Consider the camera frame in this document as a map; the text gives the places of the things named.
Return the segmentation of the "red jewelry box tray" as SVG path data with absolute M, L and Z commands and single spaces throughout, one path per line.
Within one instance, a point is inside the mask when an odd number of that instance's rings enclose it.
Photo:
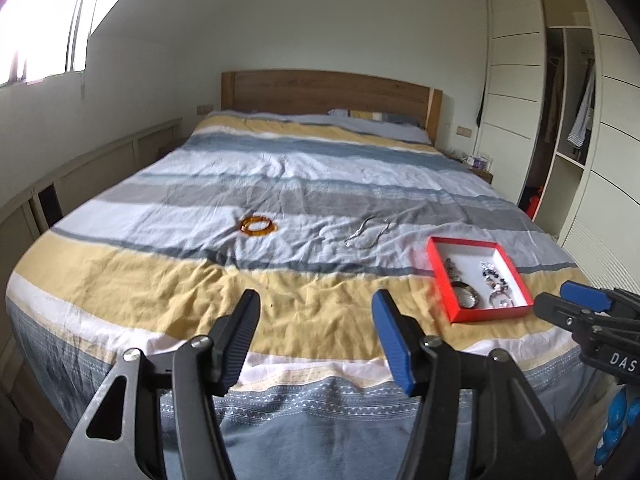
M 525 286 L 504 249 L 494 242 L 432 236 L 426 243 L 442 308 L 451 323 L 478 323 L 522 318 L 533 307 L 533 297 Z M 471 285 L 480 295 L 480 304 L 472 310 L 461 309 L 451 289 L 444 262 L 450 258 L 461 272 L 461 280 Z M 493 309 L 488 304 L 495 290 L 509 294 L 514 306 Z

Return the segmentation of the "dark brown bangle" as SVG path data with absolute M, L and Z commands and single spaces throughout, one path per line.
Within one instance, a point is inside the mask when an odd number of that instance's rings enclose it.
M 480 295 L 471 285 L 464 281 L 452 281 L 450 286 L 461 309 L 472 310 L 478 307 Z

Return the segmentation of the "amber orange bangle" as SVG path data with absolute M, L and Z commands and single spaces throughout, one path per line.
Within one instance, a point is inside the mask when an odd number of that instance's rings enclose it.
M 239 231 L 247 236 L 266 236 L 277 229 L 277 223 L 265 216 L 248 216 L 239 224 Z

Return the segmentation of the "silver wristwatch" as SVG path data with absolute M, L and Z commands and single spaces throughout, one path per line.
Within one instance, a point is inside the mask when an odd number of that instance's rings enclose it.
M 457 282 L 461 280 L 461 272 L 450 258 L 445 260 L 444 267 L 450 282 Z

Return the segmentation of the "red item in wardrobe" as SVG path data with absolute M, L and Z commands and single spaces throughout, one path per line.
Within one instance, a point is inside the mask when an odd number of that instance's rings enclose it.
M 524 188 L 518 206 L 526 213 L 529 219 L 533 219 L 536 216 L 542 192 L 544 192 L 542 186 L 526 186 L 526 188 Z

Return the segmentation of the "hanging shirt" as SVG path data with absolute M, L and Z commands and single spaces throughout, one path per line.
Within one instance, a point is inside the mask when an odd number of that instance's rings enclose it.
M 567 136 L 567 142 L 576 150 L 582 148 L 586 140 L 587 126 L 589 122 L 589 112 L 591 108 L 591 100 L 596 85 L 596 66 L 591 64 L 587 82 L 585 85 L 585 91 L 580 100 L 577 115 L 570 129 L 570 133 Z

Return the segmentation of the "wooden nightstand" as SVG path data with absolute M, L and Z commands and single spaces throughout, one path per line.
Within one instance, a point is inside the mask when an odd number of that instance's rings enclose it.
M 481 178 L 488 184 L 494 180 L 494 175 L 488 170 L 488 162 L 473 155 L 468 155 L 459 151 L 445 152 L 445 155 L 456 162 L 460 162 L 465 168 Z

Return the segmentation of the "white wardrobe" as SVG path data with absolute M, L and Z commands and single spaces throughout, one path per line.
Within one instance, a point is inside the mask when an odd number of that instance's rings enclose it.
M 486 0 L 488 55 L 474 151 L 591 284 L 639 287 L 639 53 L 605 0 Z M 567 142 L 591 64 L 586 140 Z

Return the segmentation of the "grey pillow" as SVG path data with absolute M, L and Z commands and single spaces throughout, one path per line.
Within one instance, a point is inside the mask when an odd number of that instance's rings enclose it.
M 409 116 L 346 108 L 334 108 L 328 115 L 337 125 L 352 131 L 414 144 L 433 144 L 420 122 Z

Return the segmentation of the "striped duvet cover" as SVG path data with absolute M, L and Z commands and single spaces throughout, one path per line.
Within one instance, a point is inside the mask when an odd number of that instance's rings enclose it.
M 582 272 L 521 209 L 431 145 L 330 116 L 221 112 L 162 160 L 167 168 L 145 168 L 137 181 L 166 185 L 159 204 L 176 229 L 158 252 L 192 266 L 176 285 L 186 300 L 178 319 L 194 327 L 167 350 L 206 333 L 245 289 L 262 300 L 240 380 L 216 404 L 240 478 L 395 477 L 416 401 L 393 383 L 375 335 L 381 288 L 454 348 L 509 352 L 559 425 L 596 383 L 570 336 L 536 316 L 448 321 L 426 254 L 432 236 L 499 244 L 532 294 Z M 247 236 L 248 216 L 278 229 Z M 32 371 L 75 426 L 110 368 Z

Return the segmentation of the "wooden headboard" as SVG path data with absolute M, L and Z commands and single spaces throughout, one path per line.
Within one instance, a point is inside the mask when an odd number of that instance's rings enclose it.
M 420 122 L 437 140 L 444 92 L 410 82 L 330 70 L 239 70 L 220 76 L 220 107 L 237 112 L 389 112 Z

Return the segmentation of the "window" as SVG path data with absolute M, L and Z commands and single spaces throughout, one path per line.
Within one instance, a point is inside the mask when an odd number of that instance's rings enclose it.
M 89 39 L 118 0 L 6 0 L 1 7 L 1 84 L 86 69 Z

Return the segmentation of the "low white wall cabinet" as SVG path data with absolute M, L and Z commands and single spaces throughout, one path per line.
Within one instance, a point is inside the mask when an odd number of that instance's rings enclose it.
M 176 283 L 192 266 L 158 252 L 175 232 L 159 202 L 177 119 L 70 162 L 2 211 L 1 352 L 17 364 L 108 370 L 129 346 L 160 352 L 194 329 Z

